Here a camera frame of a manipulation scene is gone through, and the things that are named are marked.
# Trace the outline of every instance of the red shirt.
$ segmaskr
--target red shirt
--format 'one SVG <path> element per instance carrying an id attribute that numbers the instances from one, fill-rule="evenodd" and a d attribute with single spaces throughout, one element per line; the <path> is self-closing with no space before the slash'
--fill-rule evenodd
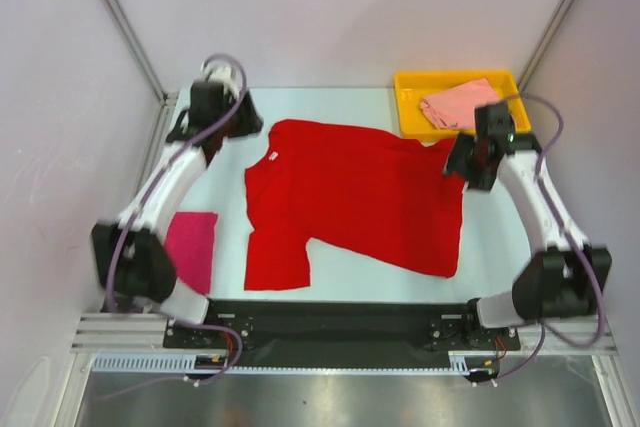
<path id="1" fill-rule="evenodd" d="M 245 290 L 310 285 L 315 237 L 421 274 L 458 265 L 464 182 L 443 177 L 452 140 L 417 140 L 364 127 L 284 120 L 245 173 L 249 237 Z"/>

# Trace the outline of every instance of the wall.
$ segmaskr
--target wall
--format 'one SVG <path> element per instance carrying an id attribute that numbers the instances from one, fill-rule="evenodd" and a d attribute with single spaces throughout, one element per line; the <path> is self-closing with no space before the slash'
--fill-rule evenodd
<path id="1" fill-rule="evenodd" d="M 120 0 L 160 80 L 212 52 L 253 87 L 390 85 L 399 70 L 519 75 L 560 0 Z"/>
<path id="2" fill-rule="evenodd" d="M 0 12 L 2 419 L 41 356 L 45 408 L 55 400 L 79 314 L 100 298 L 90 229 L 131 196 L 157 104 L 100 0 Z M 0 425 L 30 425 L 17 415 Z"/>
<path id="3" fill-rule="evenodd" d="M 567 122 L 550 169 L 593 241 L 606 242 L 613 272 L 605 297 L 628 378 L 640 398 L 640 1 L 577 0 L 528 91 L 554 101 Z M 551 117 L 529 105 L 549 138 Z"/>

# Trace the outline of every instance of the folded pink cloth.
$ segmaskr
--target folded pink cloth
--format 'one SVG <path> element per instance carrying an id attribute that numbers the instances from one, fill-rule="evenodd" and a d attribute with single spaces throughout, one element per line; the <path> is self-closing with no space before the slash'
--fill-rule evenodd
<path id="1" fill-rule="evenodd" d="M 473 129 L 475 110 L 500 101 L 487 79 L 472 80 L 449 90 L 425 96 L 420 108 L 438 129 Z"/>
<path id="2" fill-rule="evenodd" d="M 211 292 L 217 220 L 213 212 L 178 212 L 164 243 L 178 278 L 202 295 Z"/>

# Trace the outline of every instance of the pink towel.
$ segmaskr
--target pink towel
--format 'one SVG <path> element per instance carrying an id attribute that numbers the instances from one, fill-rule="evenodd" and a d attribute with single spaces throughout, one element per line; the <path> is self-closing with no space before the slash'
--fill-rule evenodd
<path id="1" fill-rule="evenodd" d="M 169 225 L 165 249 L 178 278 L 202 295 L 211 292 L 213 242 L 218 215 L 213 212 L 178 212 Z"/>
<path id="2" fill-rule="evenodd" d="M 424 115 L 438 129 L 473 129 L 476 107 L 500 101 L 487 79 L 472 80 L 427 95 L 420 102 Z"/>

